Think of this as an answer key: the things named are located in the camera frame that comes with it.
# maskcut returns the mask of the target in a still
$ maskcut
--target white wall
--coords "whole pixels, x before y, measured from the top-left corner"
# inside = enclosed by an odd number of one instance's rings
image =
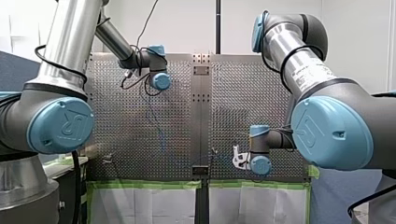
[[[154,0],[113,0],[106,15],[131,44]],[[215,0],[160,0],[139,46],[164,44],[167,52],[207,53],[215,48]]]
[[[369,92],[386,91],[392,76],[392,0],[324,0],[327,65]]]
[[[35,47],[46,44],[56,2],[0,0],[0,50],[37,60]]]
[[[106,14],[130,43],[136,43],[154,0],[110,1]],[[309,13],[320,17],[321,0],[223,0],[221,53],[251,54],[256,17],[272,13]],[[140,46],[164,44],[167,52],[214,52],[216,0],[159,1]]]

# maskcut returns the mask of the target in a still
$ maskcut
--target pegboard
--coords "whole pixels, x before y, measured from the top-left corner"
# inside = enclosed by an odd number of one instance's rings
[[[168,55],[172,88],[148,97],[140,84],[120,88],[125,70],[115,56],[92,55],[87,91],[95,128],[87,147],[89,179],[190,179],[190,57]]]
[[[128,91],[120,88],[125,70],[115,56],[92,55],[86,87],[96,117],[86,149],[90,180],[191,180],[191,165],[198,161],[211,164],[211,178],[250,178],[233,167],[233,142],[248,150],[250,125],[281,127],[289,95],[260,56],[206,57],[209,72],[198,76],[194,71],[200,64],[194,55],[167,55],[172,86],[148,98],[139,85]],[[212,148],[216,157],[209,156]],[[306,181],[304,159],[297,151],[274,149],[270,159],[274,167],[268,180]]]
[[[215,149],[211,175],[216,179],[259,178],[237,170],[231,163],[233,142],[248,151],[250,125],[284,126],[289,93],[279,74],[271,72],[260,56],[214,55],[212,68],[212,106],[210,149]],[[271,174],[266,180],[305,181],[305,160],[296,150],[272,149]]]

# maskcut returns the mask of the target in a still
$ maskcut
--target wire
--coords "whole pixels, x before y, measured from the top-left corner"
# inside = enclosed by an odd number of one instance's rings
[[[273,72],[275,72],[275,73],[280,74],[280,81],[282,82],[283,87],[285,87],[285,89],[286,89],[288,92],[292,93],[291,90],[290,90],[290,88],[289,88],[289,86],[288,86],[287,83],[286,83],[286,80],[285,80],[285,72],[284,72],[285,67],[286,67],[286,63],[287,63],[287,61],[289,60],[289,58],[291,58],[295,53],[299,52],[299,51],[302,50],[302,49],[308,49],[308,48],[310,48],[310,49],[316,49],[316,50],[319,52],[319,54],[320,54],[320,59],[321,59],[322,61],[324,61],[324,53],[323,53],[323,51],[321,50],[321,48],[319,48],[318,46],[315,46],[315,45],[304,45],[304,46],[301,46],[301,47],[299,47],[299,48],[297,48],[297,49],[293,49],[293,50],[285,57],[285,59],[284,59],[283,62],[282,62],[280,71],[276,70],[274,67],[272,67],[272,66],[270,66],[270,65],[268,64],[267,60],[265,59],[265,55],[264,55],[265,22],[266,22],[266,20],[268,19],[268,16],[269,16],[269,12],[268,12],[267,10],[265,10],[265,11],[262,13],[262,45],[261,45],[262,61],[264,62],[265,66],[266,66],[268,69],[270,69],[271,71],[273,71]]]
[[[324,60],[324,53],[321,50],[321,48],[315,46],[315,45],[304,45],[304,46],[300,46],[296,49],[293,49],[291,52],[288,53],[288,55],[286,55],[286,57],[283,59],[282,65],[280,66],[280,80],[282,81],[282,85],[286,88],[286,90],[288,90],[288,92],[291,93],[290,88],[288,87],[288,85],[286,84],[286,80],[285,80],[285,68],[286,68],[286,63],[289,61],[289,59],[296,53],[300,52],[303,49],[316,49],[319,54],[320,54],[320,59],[323,61]]]
[[[292,149],[291,150],[289,150],[287,148],[284,148],[284,149],[288,152],[294,152],[294,149],[296,148],[296,146],[294,145],[294,142],[288,136],[288,133],[292,133],[292,130],[286,130],[286,129],[282,128],[282,129],[272,129],[271,131],[280,133],[280,136],[282,137],[282,144],[281,144],[282,146],[283,146],[283,138],[286,138],[289,141],[289,143],[291,144]]]
[[[55,63],[55,62],[51,62],[51,61],[47,60],[46,58],[44,58],[44,56],[40,54],[39,50],[44,49],[45,47],[46,47],[46,45],[42,45],[42,46],[38,46],[37,48],[35,48],[35,55],[39,59],[41,59],[43,62],[48,63],[48,64],[50,64],[50,65],[52,65],[52,66],[54,66],[56,68],[63,69],[65,71],[67,71],[67,72],[71,72],[73,74],[76,74],[76,75],[78,75],[78,76],[80,76],[82,78],[82,80],[84,81],[84,84],[87,83],[88,79],[83,73],[81,73],[79,71],[76,71],[76,70],[73,70],[73,69],[70,69],[70,68],[67,68],[67,67],[65,67],[65,66],[63,66],[61,64],[58,64],[58,63]]]
[[[373,94],[374,97],[396,97],[396,92],[384,92]]]
[[[149,51],[149,52],[157,55],[158,57],[162,58],[165,61],[165,64],[168,65],[168,61],[166,60],[166,58],[164,56],[162,56],[161,54],[159,54],[158,52],[156,52],[155,50],[152,50],[150,48],[145,48],[145,47],[140,48],[140,50],[142,50],[142,49],[145,49],[146,51]]]
[[[81,170],[80,170],[80,167],[79,167],[77,151],[72,151],[72,157],[73,157],[73,164],[74,164],[74,170],[75,170],[75,175],[76,175],[76,180],[75,180],[75,187],[76,187],[75,207],[74,207],[74,214],[73,214],[73,222],[72,223],[73,224],[78,224],[79,209],[81,207]]]
[[[350,206],[348,207],[348,209],[347,209],[347,213],[349,214],[350,217],[352,217],[352,215],[353,215],[353,210],[354,210],[356,207],[358,207],[359,205],[364,204],[364,203],[367,203],[367,202],[369,202],[369,201],[371,201],[371,200],[373,200],[373,199],[376,199],[376,198],[378,198],[378,197],[380,197],[380,196],[382,196],[382,195],[385,195],[385,194],[387,194],[387,193],[390,193],[391,191],[394,191],[394,190],[396,190],[396,185],[393,185],[393,186],[391,186],[391,187],[389,187],[389,188],[387,188],[387,189],[383,189],[383,190],[381,190],[381,191],[379,191],[379,192],[377,192],[377,193],[374,193],[374,194],[372,194],[372,195],[370,195],[370,196],[368,196],[368,197],[365,197],[365,198],[359,200],[358,202],[353,203],[352,205],[350,205]]]
[[[142,33],[140,33],[139,37],[137,38],[137,46],[139,47],[139,42],[140,42],[140,37],[142,37],[143,33],[145,33],[146,28],[148,26],[149,23],[149,19],[151,18],[152,12],[154,11],[155,7],[157,6],[158,0],[155,0],[154,5],[151,8],[150,13],[148,14],[148,18],[146,19],[146,23],[145,26],[143,27]]]
[[[140,81],[142,81],[143,79],[145,79],[145,77],[147,77],[147,76],[149,76],[149,75],[150,75],[150,73],[145,74],[144,76],[142,76],[141,78],[139,78],[136,82],[134,82],[133,84],[131,84],[129,87],[124,87],[125,81],[126,81],[126,79],[128,79],[127,77],[125,77],[125,78],[122,80],[122,82],[121,82],[121,84],[120,84],[120,87],[121,87],[123,90],[129,90],[129,89],[131,89],[133,86],[137,85]]]
[[[157,95],[161,94],[161,92],[163,92],[163,91],[158,91],[158,92],[156,92],[156,93],[154,93],[154,94],[151,94],[151,93],[149,92],[149,90],[148,90],[149,78],[150,78],[150,76],[146,77],[146,80],[145,80],[145,92],[146,92],[146,94],[147,94],[148,96],[150,96],[150,97],[157,96]]]

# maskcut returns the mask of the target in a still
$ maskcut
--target blue joint cap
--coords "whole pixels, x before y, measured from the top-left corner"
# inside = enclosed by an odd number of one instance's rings
[[[151,86],[158,91],[166,91],[171,86],[171,78],[166,73],[158,73],[152,78]]]
[[[272,170],[272,163],[264,156],[256,156],[250,161],[250,169],[256,175],[268,175]]]
[[[87,103],[75,97],[59,98],[35,114],[26,137],[35,152],[64,154],[88,140],[93,123],[93,113]]]
[[[293,139],[303,157],[325,169],[353,171],[373,157],[371,132],[351,107],[328,96],[313,96],[295,106]]]
[[[249,136],[257,137],[268,132],[270,132],[270,126],[268,125],[251,125]]]
[[[165,57],[165,48],[163,47],[163,45],[150,45],[148,46],[148,48],[158,53],[159,55]]]
[[[264,19],[262,14],[254,21],[253,35],[251,37],[251,50],[255,53],[262,52],[262,23]]]

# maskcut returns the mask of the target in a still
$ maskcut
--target green tape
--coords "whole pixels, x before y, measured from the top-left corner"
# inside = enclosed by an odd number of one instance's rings
[[[88,223],[91,223],[92,214],[92,196],[96,189],[199,189],[200,181],[146,181],[146,180],[110,180],[110,181],[90,181],[87,182],[87,203],[88,203]],[[306,190],[306,224],[309,224],[311,184],[310,183],[281,183],[275,181],[263,181],[254,183],[246,180],[210,180],[210,188],[227,189],[227,188],[266,188],[266,189],[295,189]]]
[[[87,183],[93,189],[198,189],[199,181],[159,182],[146,180],[110,180]]]
[[[305,223],[309,224],[311,219],[311,189],[312,186],[306,189],[306,205],[305,205]]]
[[[262,181],[261,183],[255,183],[246,180],[211,180],[210,188],[214,189],[227,189],[227,188],[242,188],[242,187],[254,187],[254,188],[266,188],[266,189],[308,189],[310,183],[281,183],[275,181]]]
[[[92,206],[92,197],[93,197],[93,186],[87,183],[87,213],[88,213],[88,224],[91,224],[91,206]]]
[[[314,165],[309,165],[308,166],[308,175],[311,177],[314,177],[315,179],[319,179],[320,170],[318,169],[318,167],[316,167]]]
[[[81,195],[81,203],[85,203],[85,202],[87,202],[87,193]]]

